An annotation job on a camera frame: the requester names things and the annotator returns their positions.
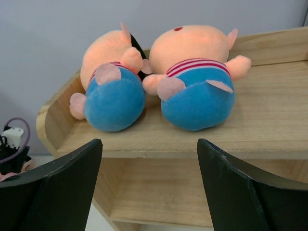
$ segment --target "red and white stripes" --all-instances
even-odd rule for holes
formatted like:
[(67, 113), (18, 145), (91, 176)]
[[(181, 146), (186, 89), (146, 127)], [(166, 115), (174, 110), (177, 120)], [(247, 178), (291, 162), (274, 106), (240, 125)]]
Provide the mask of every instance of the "red and white stripes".
[[(120, 62), (110, 62), (110, 64), (113, 64), (115, 66), (118, 66), (118, 67), (122, 67), (126, 70), (129, 70), (128, 68), (124, 67)], [(90, 80), (89, 80), (89, 83), (91, 83), (91, 81), (93, 80), (94, 76), (95, 76), (95, 72), (96, 72), (97, 69), (95, 69), (95, 71), (93, 72)]]
[(177, 77), (190, 70), (201, 68), (215, 68), (220, 69), (230, 75), (225, 64), (209, 59), (188, 59), (175, 64), (167, 71), (167, 77)]

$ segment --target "plush head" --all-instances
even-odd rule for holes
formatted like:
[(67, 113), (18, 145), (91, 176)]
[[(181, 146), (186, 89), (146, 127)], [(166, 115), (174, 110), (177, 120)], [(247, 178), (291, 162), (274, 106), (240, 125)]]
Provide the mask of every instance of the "plush head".
[(151, 68), (165, 74), (173, 65), (187, 59), (204, 58), (226, 62), (237, 37), (237, 29), (227, 36), (212, 26), (180, 26), (156, 39), (150, 51)]
[(93, 72), (100, 65), (120, 61), (127, 49), (131, 47), (136, 48), (140, 52), (140, 55), (146, 64), (143, 69), (144, 71), (140, 71), (138, 75), (143, 79), (146, 74), (150, 74), (149, 71), (147, 71), (148, 60), (146, 59), (145, 54), (136, 39), (122, 23), (122, 30), (114, 30), (102, 35), (86, 50), (80, 70), (80, 80), (83, 88), (87, 90)]

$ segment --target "plush toy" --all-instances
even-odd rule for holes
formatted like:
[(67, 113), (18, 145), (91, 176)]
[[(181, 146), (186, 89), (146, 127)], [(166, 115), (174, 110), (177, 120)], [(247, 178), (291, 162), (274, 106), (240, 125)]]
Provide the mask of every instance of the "plush toy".
[(132, 125), (145, 106), (142, 80), (149, 62), (124, 24), (101, 36), (87, 49), (80, 70), (86, 94), (74, 93), (70, 112), (100, 131)]
[(198, 131), (224, 122), (234, 104), (232, 80), (244, 78), (251, 60), (227, 62), (237, 29), (227, 36), (212, 26), (181, 26), (162, 34), (150, 51), (154, 74), (145, 91), (161, 99), (163, 116), (173, 125)]

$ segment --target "white device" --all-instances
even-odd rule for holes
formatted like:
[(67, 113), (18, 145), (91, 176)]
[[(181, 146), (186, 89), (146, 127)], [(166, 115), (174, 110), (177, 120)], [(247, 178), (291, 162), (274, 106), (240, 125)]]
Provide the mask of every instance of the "white device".
[(21, 139), (25, 131), (21, 128), (10, 128), (2, 133), (2, 136), (7, 138), (10, 148), (18, 149), (20, 147)]

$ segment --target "wooden shelf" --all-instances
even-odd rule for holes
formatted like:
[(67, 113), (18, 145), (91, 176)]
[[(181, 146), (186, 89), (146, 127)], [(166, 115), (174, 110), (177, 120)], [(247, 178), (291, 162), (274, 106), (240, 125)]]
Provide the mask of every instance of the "wooden shelf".
[[(293, 179), (284, 160), (248, 162)], [(110, 217), (116, 221), (141, 224), (211, 227), (198, 160), (129, 160)]]
[(162, 117), (158, 97), (149, 97), (132, 127), (107, 133), (77, 121), (57, 152), (67, 154), (99, 138), (105, 157), (195, 158), (198, 138), (206, 138), (239, 158), (307, 158), (307, 74), (307, 61), (253, 66), (247, 79), (235, 82), (229, 119), (199, 132), (173, 127)]
[(230, 56), (239, 54), (253, 67), (234, 83), (235, 106), (220, 126), (175, 128), (162, 117), (158, 98), (148, 97), (132, 127), (99, 132), (69, 113), (71, 95), (84, 93), (76, 72), (40, 110), (38, 136), (55, 157), (102, 140), (93, 203), (115, 231), (138, 231), (141, 224), (211, 227), (199, 138), (264, 170), (308, 182), (308, 27), (241, 36)]

